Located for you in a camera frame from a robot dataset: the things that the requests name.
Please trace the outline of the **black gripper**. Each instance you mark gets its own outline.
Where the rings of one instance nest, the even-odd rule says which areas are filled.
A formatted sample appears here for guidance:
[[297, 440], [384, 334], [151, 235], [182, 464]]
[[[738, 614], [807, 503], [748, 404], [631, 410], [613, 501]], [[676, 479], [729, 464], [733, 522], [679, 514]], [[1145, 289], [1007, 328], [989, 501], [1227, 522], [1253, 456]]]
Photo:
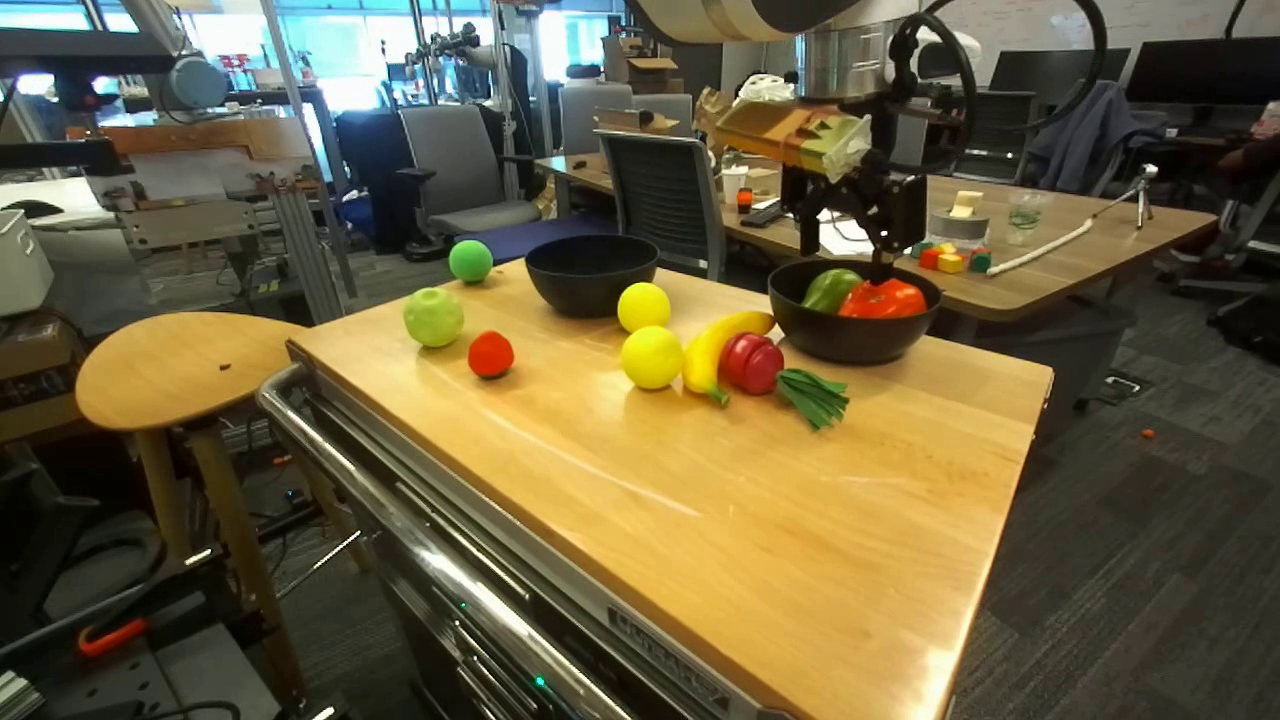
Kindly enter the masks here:
[[820, 211], [851, 217], [874, 241], [874, 263], [887, 267], [908, 246], [925, 235], [929, 219], [929, 181], [920, 172], [891, 172], [881, 161], [828, 181], [807, 169], [786, 172], [786, 210], [799, 230], [799, 255], [820, 254]]

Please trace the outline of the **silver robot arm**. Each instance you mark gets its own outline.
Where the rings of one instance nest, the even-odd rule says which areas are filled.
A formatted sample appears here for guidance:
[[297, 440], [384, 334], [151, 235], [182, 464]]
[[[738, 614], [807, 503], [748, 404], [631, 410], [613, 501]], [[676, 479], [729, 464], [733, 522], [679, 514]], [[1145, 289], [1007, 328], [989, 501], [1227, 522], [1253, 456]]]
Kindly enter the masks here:
[[820, 33], [887, 27], [886, 59], [863, 92], [790, 101], [729, 101], [713, 112], [713, 140], [786, 169], [786, 210], [795, 217], [799, 254], [820, 250], [818, 211], [851, 211], [874, 260], [887, 263], [925, 231], [929, 181], [887, 169], [897, 119], [916, 112], [920, 42], [936, 42], [964, 92], [977, 92], [964, 42], [939, 19], [947, 0], [630, 0], [673, 46], [778, 46]]

